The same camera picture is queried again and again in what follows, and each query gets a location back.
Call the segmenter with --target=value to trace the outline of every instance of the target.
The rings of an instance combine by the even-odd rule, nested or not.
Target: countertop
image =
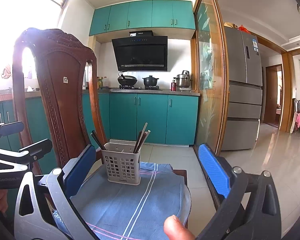
[[[89,93],[88,89],[82,90],[82,93]],[[138,93],[138,94],[159,94],[159,95],[178,95],[178,96],[192,96],[192,97],[199,97],[200,93],[195,92],[181,92],[181,91],[170,91],[169,89],[164,90],[140,90],[140,89],[131,89],[131,90],[122,90],[116,88],[110,89],[101,89],[98,90],[98,93]],[[25,92],[26,98],[34,98],[40,97],[40,91],[31,91]],[[8,101],[12,100],[12,91],[10,90],[0,90],[0,102],[1,101]]]

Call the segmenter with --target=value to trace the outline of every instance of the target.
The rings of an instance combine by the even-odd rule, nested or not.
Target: blue gripper pad
[[[226,198],[230,192],[230,178],[206,145],[200,145],[198,155],[216,191]]]

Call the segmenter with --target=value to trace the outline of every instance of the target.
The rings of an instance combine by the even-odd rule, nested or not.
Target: striped towel
[[[163,223],[171,215],[180,218],[184,178],[169,164],[140,163],[138,186],[109,182],[102,165],[82,184],[71,201],[101,240],[168,239]],[[58,212],[58,227],[68,233]]]

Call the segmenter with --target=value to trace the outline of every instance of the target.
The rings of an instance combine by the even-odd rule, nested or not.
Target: stainless steel refrigerator
[[[262,67],[256,36],[225,27],[230,97],[221,150],[253,148],[262,103]]]

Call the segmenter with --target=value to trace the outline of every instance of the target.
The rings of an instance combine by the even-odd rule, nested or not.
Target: wooden chair
[[[13,52],[12,97],[15,118],[25,126],[19,135],[22,147],[33,143],[26,117],[22,72],[22,52],[26,47],[34,56],[57,164],[63,167],[90,144],[82,112],[82,82],[87,62],[93,122],[101,143],[106,143],[97,91],[97,59],[90,48],[59,29],[29,28],[20,35]],[[41,174],[38,164],[34,165],[34,173]]]

